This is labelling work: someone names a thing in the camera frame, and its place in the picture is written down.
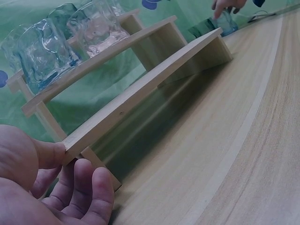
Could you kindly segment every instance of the wooden board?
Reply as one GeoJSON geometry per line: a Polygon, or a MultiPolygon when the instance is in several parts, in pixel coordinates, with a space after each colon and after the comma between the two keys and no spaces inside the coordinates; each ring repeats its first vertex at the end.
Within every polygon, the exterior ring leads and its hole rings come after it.
{"type": "Polygon", "coordinates": [[[162,62],[148,74],[127,88],[103,109],[82,124],[70,134],[63,142],[67,147],[64,163],[69,163],[86,146],[93,144],[105,134],[113,125],[124,117],[134,106],[143,100],[168,76],[174,73],[201,49],[216,39],[221,29],[214,30],[180,49],[173,56],[162,62]]]}
{"type": "Polygon", "coordinates": [[[162,20],[155,25],[145,28],[140,32],[131,35],[130,37],[110,46],[109,48],[105,49],[100,54],[96,55],[95,57],[88,59],[87,61],[83,62],[68,74],[65,74],[60,79],[55,81],[51,86],[47,87],[41,93],[37,94],[32,100],[26,103],[22,110],[27,117],[31,116],[35,110],[36,105],[43,102],[48,102],[59,93],[61,93],[65,88],[69,87],[71,84],[94,70],[95,68],[101,66],[103,63],[111,59],[112,57],[116,56],[117,54],[121,53],[122,51],[130,48],[135,43],[149,37],[151,34],[156,32],[159,29],[162,29],[168,23],[173,22],[176,20],[175,16],[172,16],[168,19],[162,20]]]}

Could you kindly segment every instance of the wooden leg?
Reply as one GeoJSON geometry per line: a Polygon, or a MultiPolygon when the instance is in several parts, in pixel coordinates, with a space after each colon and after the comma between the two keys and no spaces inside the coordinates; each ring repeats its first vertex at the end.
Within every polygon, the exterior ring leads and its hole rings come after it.
{"type": "MultiPolygon", "coordinates": [[[[104,163],[98,158],[98,156],[94,153],[94,151],[90,148],[87,147],[85,150],[81,152],[81,155],[83,158],[88,159],[92,165],[95,168],[98,167],[105,167],[104,163]]],[[[121,187],[121,183],[118,181],[118,179],[111,173],[111,178],[112,178],[112,186],[114,191],[118,190],[121,187]]]]}

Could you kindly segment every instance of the finger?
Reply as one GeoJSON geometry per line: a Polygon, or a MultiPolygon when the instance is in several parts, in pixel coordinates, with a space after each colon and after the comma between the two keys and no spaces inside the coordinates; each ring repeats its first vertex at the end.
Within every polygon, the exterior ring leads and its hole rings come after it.
{"type": "Polygon", "coordinates": [[[38,156],[40,169],[53,169],[61,165],[66,147],[63,143],[41,142],[32,139],[38,156]]]}
{"type": "Polygon", "coordinates": [[[232,6],[230,6],[230,7],[227,8],[227,11],[228,11],[229,14],[231,13],[232,9],[233,9],[232,6]]]}
{"type": "Polygon", "coordinates": [[[35,198],[40,198],[47,191],[52,182],[56,179],[61,171],[61,166],[51,170],[39,170],[37,179],[30,190],[35,198]]]}
{"type": "Polygon", "coordinates": [[[216,4],[216,9],[215,9],[215,13],[214,13],[214,19],[218,19],[223,10],[228,6],[228,3],[226,1],[218,1],[217,4],[216,4]]]}
{"type": "Polygon", "coordinates": [[[62,168],[59,181],[55,185],[48,198],[42,200],[43,203],[57,210],[62,210],[70,204],[74,190],[74,164],[73,160],[62,168]]]}
{"type": "Polygon", "coordinates": [[[93,199],[82,221],[89,225],[107,225],[113,210],[114,193],[107,169],[96,169],[92,177],[93,199]]]}
{"type": "Polygon", "coordinates": [[[233,14],[237,14],[240,11],[239,8],[234,9],[233,14]]]}
{"type": "Polygon", "coordinates": [[[70,205],[62,210],[67,216],[81,219],[92,201],[93,166],[86,159],[79,159],[74,167],[74,192],[70,205]]]}
{"type": "Polygon", "coordinates": [[[212,10],[216,9],[216,4],[217,4],[217,0],[214,0],[213,3],[212,3],[212,6],[211,6],[212,10]]]}

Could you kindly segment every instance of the blue pattern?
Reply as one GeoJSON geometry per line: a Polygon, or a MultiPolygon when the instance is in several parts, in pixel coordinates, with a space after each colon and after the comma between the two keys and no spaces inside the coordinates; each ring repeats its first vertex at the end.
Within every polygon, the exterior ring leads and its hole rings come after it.
{"type": "Polygon", "coordinates": [[[162,0],[142,0],[142,6],[149,10],[155,10],[158,7],[158,2],[162,0]]]}
{"type": "Polygon", "coordinates": [[[8,75],[3,70],[0,70],[0,88],[3,88],[6,85],[8,80],[8,75]]]}

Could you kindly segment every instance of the green fabric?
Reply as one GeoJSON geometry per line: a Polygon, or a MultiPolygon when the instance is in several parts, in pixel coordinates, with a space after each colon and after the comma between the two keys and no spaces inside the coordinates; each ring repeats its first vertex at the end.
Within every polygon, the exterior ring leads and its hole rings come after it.
{"type": "MultiPolygon", "coordinates": [[[[0,0],[0,41],[19,24],[36,23],[55,7],[67,2],[70,1],[0,0]]],[[[188,29],[212,16],[211,0],[162,0],[157,4],[156,10],[144,8],[141,2],[141,0],[120,0],[125,11],[140,8],[139,17],[146,26],[176,15],[178,18],[176,24],[188,41],[194,39],[188,29]]],[[[295,1],[292,0],[266,0],[262,8],[257,8],[249,0],[241,12],[233,18],[245,23],[247,21],[245,18],[256,11],[272,12],[293,3],[295,1]]],[[[0,52],[0,70],[6,71],[9,76],[12,75],[2,52],[0,52]]],[[[63,91],[48,104],[48,107],[64,131],[70,134],[144,72],[145,69],[132,50],[127,50],[63,91]]],[[[39,140],[52,141],[35,116],[25,118],[21,111],[23,104],[25,99],[20,92],[11,94],[8,87],[0,88],[0,123],[17,126],[39,140]]]]}

